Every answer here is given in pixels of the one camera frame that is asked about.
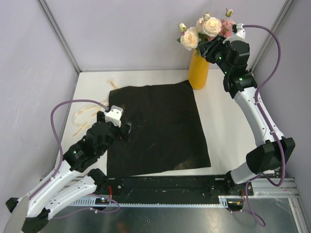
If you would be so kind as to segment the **black wrapping paper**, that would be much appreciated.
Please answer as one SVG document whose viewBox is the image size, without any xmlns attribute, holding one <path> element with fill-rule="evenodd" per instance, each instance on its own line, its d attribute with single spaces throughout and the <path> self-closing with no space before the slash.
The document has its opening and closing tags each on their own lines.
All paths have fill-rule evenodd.
<svg viewBox="0 0 311 233">
<path fill-rule="evenodd" d="M 110 92 L 131 122 L 127 138 L 107 152 L 110 178 L 210 167 L 207 142 L 189 81 L 127 86 Z"/>
</svg>

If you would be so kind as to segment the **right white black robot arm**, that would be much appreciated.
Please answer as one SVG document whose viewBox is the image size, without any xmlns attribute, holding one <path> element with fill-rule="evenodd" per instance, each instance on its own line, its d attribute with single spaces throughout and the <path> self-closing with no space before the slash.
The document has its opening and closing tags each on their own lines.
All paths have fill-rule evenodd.
<svg viewBox="0 0 311 233">
<path fill-rule="evenodd" d="M 222 36 L 198 46 L 198 53 L 224 73 L 224 90 L 244 113 L 257 146 L 242 165 L 229 172 L 231 178 L 224 182 L 224 189 L 230 195 L 237 194 L 242 183 L 266 171 L 284 168 L 295 148 L 293 138 L 286 138 L 278 129 L 256 93 L 257 83 L 246 69 L 249 52 L 249 44 L 229 42 Z"/>
</svg>

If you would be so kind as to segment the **cream printed ribbon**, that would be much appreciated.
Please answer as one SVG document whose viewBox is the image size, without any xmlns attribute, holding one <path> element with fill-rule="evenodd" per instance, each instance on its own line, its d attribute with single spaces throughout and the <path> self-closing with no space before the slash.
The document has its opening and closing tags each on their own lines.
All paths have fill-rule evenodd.
<svg viewBox="0 0 311 233">
<path fill-rule="evenodd" d="M 90 105 L 77 111 L 73 117 L 73 124 L 77 127 L 77 131 L 73 133 L 72 137 L 75 138 L 84 130 L 92 122 L 97 113 L 103 109 L 99 105 Z"/>
</svg>

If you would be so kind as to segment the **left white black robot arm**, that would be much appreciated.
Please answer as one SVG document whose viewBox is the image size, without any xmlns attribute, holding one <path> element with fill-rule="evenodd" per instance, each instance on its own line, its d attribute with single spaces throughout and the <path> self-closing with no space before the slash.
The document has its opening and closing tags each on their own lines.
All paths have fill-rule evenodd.
<svg viewBox="0 0 311 233">
<path fill-rule="evenodd" d="M 64 188 L 81 176 L 105 154 L 114 141 L 129 134 L 131 123 L 121 121 L 123 109 L 112 106 L 109 112 L 98 112 L 97 121 L 85 136 L 60 159 L 60 165 L 28 194 L 10 198 L 6 206 L 11 213 L 4 232 L 38 233 L 62 209 L 89 194 L 102 194 L 107 190 L 107 177 L 94 168 L 80 181 Z"/>
</svg>

